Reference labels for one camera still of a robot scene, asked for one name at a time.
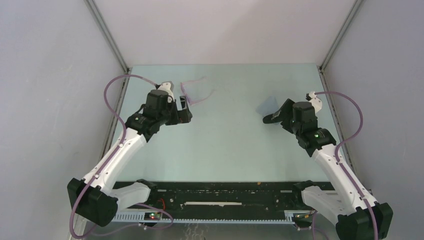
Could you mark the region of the blue cleaning cloth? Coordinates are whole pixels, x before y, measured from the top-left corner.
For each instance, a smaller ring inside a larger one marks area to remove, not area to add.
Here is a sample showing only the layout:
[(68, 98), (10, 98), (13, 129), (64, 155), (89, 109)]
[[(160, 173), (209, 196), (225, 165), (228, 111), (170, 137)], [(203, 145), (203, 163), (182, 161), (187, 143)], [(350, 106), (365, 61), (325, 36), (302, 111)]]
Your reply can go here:
[(274, 114), (279, 108), (277, 99), (274, 96), (269, 96), (255, 109), (255, 111), (262, 117), (265, 117)]

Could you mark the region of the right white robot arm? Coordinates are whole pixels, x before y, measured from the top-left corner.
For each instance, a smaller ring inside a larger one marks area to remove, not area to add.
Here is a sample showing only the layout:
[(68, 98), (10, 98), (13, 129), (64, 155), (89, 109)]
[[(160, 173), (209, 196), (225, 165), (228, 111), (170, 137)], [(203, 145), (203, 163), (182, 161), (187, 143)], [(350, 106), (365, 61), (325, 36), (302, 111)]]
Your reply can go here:
[(318, 126), (316, 114), (322, 107), (318, 97), (299, 102), (288, 98), (276, 112), (262, 119), (264, 124), (280, 124), (295, 135), (298, 145), (323, 170), (339, 197), (336, 200), (308, 180), (294, 186), (291, 204), (297, 209), (308, 206), (316, 210), (335, 226), (341, 240), (383, 240), (393, 210), (370, 194), (341, 157), (332, 134)]

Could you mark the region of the corner frame post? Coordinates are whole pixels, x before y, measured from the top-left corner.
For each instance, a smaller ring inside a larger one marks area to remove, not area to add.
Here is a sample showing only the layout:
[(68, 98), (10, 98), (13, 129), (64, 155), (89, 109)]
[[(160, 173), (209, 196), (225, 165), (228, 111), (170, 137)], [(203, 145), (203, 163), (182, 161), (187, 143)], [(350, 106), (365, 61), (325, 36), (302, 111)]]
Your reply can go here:
[(332, 42), (329, 50), (327, 51), (321, 65), (319, 66), (319, 69), (322, 73), (328, 67), (334, 53), (338, 49), (341, 41), (343, 40), (344, 36), (346, 35), (349, 27), (353, 23), (355, 17), (357, 16), (357, 14), (360, 11), (364, 2), (365, 2), (365, 0), (355, 0), (353, 2), (353, 5), (350, 8), (347, 17), (345, 18), (345, 20), (344, 20), (343, 24), (341, 25), (341, 28), (339, 29), (334, 41)]
[(124, 73), (128, 73), (130, 71), (130, 67), (127, 65), (124, 57), (114, 40), (112, 33), (110, 32), (106, 21), (104, 20), (102, 13), (96, 3), (95, 0), (84, 0), (88, 10), (90, 11), (95, 23), (97, 24), (101, 34), (103, 35), (107, 45), (109, 46), (114, 58), (118, 62), (120, 68)]

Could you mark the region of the black glasses case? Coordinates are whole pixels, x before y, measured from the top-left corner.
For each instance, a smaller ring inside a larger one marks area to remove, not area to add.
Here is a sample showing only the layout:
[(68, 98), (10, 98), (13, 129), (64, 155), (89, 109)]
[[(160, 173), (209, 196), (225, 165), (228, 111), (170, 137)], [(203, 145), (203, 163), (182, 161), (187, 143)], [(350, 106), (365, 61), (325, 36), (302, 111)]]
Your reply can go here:
[(281, 123), (282, 121), (283, 121), (283, 120), (282, 120), (279, 116), (274, 117), (274, 115), (273, 115), (273, 114), (266, 115), (266, 116), (264, 116), (264, 117), (263, 117), (263, 119), (262, 119), (262, 122), (263, 122), (264, 124), (279, 124), (279, 123)]

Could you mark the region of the right corner frame post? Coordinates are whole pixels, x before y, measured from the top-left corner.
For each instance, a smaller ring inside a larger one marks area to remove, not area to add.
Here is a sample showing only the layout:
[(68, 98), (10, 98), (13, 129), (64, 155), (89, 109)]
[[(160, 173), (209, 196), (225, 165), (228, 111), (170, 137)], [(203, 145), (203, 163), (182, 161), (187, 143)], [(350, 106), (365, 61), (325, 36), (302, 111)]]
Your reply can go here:
[(364, 2), (365, 2), (365, 0), (355, 0), (353, 2), (353, 5), (350, 8), (347, 17), (345, 18), (345, 20), (344, 20), (343, 24), (341, 25), (341, 28), (339, 29), (334, 41), (332, 42), (329, 50), (327, 51), (321, 65), (319, 66), (319, 69), (322, 73), (328, 67), (334, 53), (338, 49), (341, 41), (343, 40), (344, 36), (346, 35), (349, 27), (353, 23), (355, 17), (357, 16), (357, 14), (360, 11)]

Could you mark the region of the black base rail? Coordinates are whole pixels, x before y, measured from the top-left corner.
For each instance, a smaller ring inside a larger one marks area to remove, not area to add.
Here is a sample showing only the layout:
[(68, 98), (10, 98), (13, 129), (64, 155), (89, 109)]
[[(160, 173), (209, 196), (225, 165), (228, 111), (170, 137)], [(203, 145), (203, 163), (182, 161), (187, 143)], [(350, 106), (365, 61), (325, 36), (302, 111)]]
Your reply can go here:
[(285, 219), (285, 212), (312, 211), (293, 193), (296, 184), (295, 181), (156, 181), (145, 203), (165, 210), (173, 218)]

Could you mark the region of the left corner frame post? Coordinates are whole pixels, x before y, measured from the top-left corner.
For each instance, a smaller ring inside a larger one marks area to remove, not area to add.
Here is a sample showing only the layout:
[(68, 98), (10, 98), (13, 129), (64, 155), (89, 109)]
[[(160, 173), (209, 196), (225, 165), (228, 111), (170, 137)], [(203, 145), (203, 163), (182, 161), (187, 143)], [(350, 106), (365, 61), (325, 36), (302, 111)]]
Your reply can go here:
[(130, 67), (127, 65), (124, 57), (114, 40), (112, 33), (110, 32), (106, 21), (104, 20), (102, 13), (96, 3), (95, 0), (84, 0), (88, 10), (90, 11), (95, 23), (97, 24), (101, 34), (103, 35), (107, 45), (109, 46), (114, 58), (118, 62), (120, 68), (124, 73), (128, 73), (130, 71)]

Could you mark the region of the pink transparent sunglasses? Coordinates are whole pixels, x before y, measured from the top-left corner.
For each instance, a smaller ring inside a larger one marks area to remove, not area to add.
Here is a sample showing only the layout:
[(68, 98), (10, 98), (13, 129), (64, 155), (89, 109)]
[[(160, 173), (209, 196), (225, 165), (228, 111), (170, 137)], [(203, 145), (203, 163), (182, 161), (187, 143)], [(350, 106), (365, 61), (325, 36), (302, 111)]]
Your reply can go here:
[(183, 81), (180, 83), (180, 89), (191, 106), (207, 100), (215, 92), (206, 76), (196, 80)]

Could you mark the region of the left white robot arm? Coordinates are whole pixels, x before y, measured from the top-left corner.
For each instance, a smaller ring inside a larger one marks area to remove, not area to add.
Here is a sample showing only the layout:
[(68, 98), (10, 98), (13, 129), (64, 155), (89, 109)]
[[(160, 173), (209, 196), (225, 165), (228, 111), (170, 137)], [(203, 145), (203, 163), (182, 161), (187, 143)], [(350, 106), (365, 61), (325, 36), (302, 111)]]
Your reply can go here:
[(168, 90), (154, 89), (138, 111), (128, 117), (123, 131), (102, 160), (82, 179), (73, 178), (67, 185), (70, 205), (74, 213), (99, 227), (107, 226), (119, 210), (141, 203), (153, 208), (158, 194), (145, 181), (115, 189), (119, 174), (136, 152), (143, 148), (161, 126), (189, 123), (193, 117), (186, 96), (177, 101)]

